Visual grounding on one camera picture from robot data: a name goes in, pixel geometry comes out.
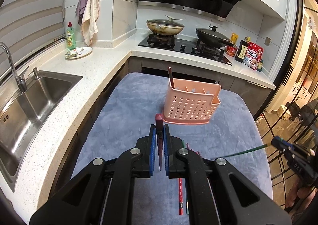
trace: green chopstick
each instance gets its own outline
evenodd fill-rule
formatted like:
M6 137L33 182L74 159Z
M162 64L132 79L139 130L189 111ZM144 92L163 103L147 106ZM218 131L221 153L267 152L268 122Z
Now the green chopstick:
M227 157L242 155L242 154L245 154L245 153L250 153L250 152L253 152L253 151L256 151L256 150L261 150L261 149L267 148L267 147L270 146L270 145L271 145L271 143L266 143L266 144L264 144L264 145L262 145L262 146L255 147L255 148L250 149L250 150L241 151L241 152L239 152L239 153L230 154L230 155L223 156L223 157L219 157L219 158L227 158Z

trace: wall outlet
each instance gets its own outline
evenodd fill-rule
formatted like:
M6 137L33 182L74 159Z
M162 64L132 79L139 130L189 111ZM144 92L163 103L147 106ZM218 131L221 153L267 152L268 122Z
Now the wall outlet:
M271 43L271 39L269 37L266 37L264 44L269 47L270 43Z

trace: purple towel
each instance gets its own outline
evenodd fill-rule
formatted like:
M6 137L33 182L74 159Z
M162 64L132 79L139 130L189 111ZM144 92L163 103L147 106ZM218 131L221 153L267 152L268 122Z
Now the purple towel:
M79 0L79 3L78 3L77 8L76 8L76 16L78 16L78 18L79 18L78 24L80 26L82 25L82 19L83 19L83 15L84 15L87 1L88 0Z

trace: blue blanket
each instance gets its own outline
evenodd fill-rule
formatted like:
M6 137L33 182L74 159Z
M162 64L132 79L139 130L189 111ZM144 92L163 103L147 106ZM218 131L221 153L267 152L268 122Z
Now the blue blanket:
M93 125L78 157L72 177L94 158L109 160L133 148L138 138L149 135L155 114L160 113L167 92L168 78L131 73L113 91ZM262 145L260 134L242 98L221 90L221 105L206 125L169 124L170 134L199 150L203 158L230 155ZM272 198L272 184L265 150L227 160L258 188ZM178 180L159 171L156 150L151 179L136 179L133 224L189 224L189 217L178 214Z

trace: black wok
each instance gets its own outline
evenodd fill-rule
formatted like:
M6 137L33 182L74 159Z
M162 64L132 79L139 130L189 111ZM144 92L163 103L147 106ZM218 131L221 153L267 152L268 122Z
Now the black wok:
M211 29L205 29L205 28L197 28L197 36L198 39L201 40L206 45L213 47L213 48L223 48L225 46L234 46L230 39L227 38L225 35L221 34L220 32L217 32L216 26L209 26Z

